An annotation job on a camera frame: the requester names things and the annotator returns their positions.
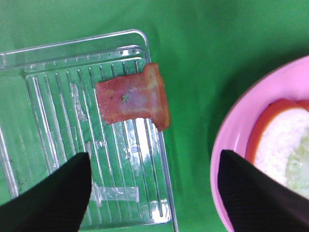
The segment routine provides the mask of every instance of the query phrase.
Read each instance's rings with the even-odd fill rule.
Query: pink plate
[[[229,149],[244,157],[257,118],[270,103],[282,98],[309,100],[309,56],[288,63],[258,81],[234,104],[219,129],[211,156],[211,191],[218,214],[229,232],[234,230],[217,185],[220,153]]]

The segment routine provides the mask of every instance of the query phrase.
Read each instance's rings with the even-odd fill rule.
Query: cooked bacon
[[[165,86],[157,63],[143,72],[97,83],[98,104],[106,124],[135,118],[150,118],[158,131],[170,125]]]

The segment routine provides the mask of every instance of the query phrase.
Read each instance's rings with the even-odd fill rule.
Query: clear plastic tray
[[[97,82],[148,62],[138,30],[0,53],[0,203],[88,151],[93,191],[82,230],[178,231],[163,133],[141,118],[106,125],[98,110]]]

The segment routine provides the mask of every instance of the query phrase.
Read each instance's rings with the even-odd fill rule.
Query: green tablecloth
[[[306,0],[0,0],[0,51],[142,30],[172,114],[165,139],[180,230],[223,232],[209,180],[218,128],[252,83],[308,54],[308,22]]]

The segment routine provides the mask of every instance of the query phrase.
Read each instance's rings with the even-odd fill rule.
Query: clear tape
[[[74,101],[74,107],[76,109],[77,117],[81,121],[87,121],[87,116],[83,112],[81,102],[79,101],[79,93],[78,93],[78,87],[76,84],[70,83],[71,92],[72,92],[72,98]]]
[[[89,158],[91,159],[91,157],[92,157],[91,142],[88,141],[87,143],[85,143],[85,147],[86,147],[86,152],[88,152]]]
[[[140,202],[138,187],[99,187],[92,183],[91,201],[95,201],[97,206],[102,206],[102,201],[131,201]]]

